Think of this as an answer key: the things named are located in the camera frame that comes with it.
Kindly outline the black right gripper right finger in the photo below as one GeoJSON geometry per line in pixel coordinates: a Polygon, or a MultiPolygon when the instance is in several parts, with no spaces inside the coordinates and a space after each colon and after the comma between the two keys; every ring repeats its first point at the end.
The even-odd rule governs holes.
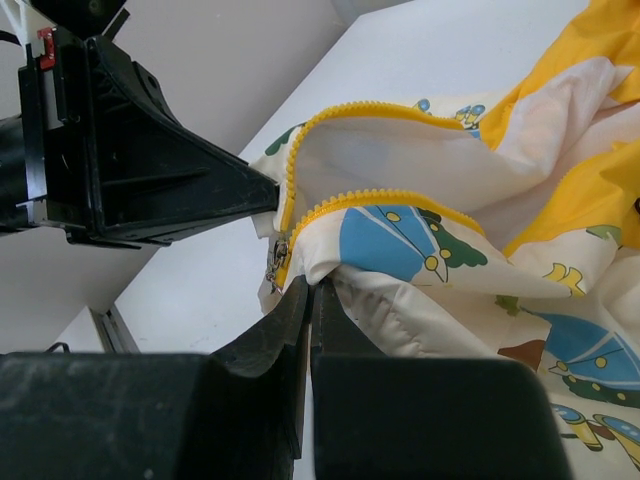
{"type": "Polygon", "coordinates": [[[390,357],[332,282],[311,313],[319,479],[568,479],[550,402],[524,365],[390,357]]]}

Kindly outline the cream yellow dinosaur kids jacket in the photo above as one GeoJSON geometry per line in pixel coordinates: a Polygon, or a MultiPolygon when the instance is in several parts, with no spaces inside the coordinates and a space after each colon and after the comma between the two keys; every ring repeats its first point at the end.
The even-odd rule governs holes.
{"type": "Polygon", "coordinates": [[[637,2],[591,2],[504,97],[333,106],[254,167],[264,310],[330,279],[387,354],[518,361],[576,478],[638,477],[637,2]]]}

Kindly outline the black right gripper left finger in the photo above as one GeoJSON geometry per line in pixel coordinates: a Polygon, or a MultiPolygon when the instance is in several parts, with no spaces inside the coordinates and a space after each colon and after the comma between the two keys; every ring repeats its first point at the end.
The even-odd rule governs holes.
{"type": "Polygon", "coordinates": [[[5,479],[289,479],[302,453],[309,287],[210,355],[1,359],[5,479]]]}

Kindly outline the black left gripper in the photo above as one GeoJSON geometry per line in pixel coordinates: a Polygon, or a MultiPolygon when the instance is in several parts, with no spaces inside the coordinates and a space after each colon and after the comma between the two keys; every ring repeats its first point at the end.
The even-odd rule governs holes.
{"type": "Polygon", "coordinates": [[[276,182],[173,116],[158,80],[102,37],[38,31],[1,121],[1,233],[167,246],[272,212],[276,182]]]}

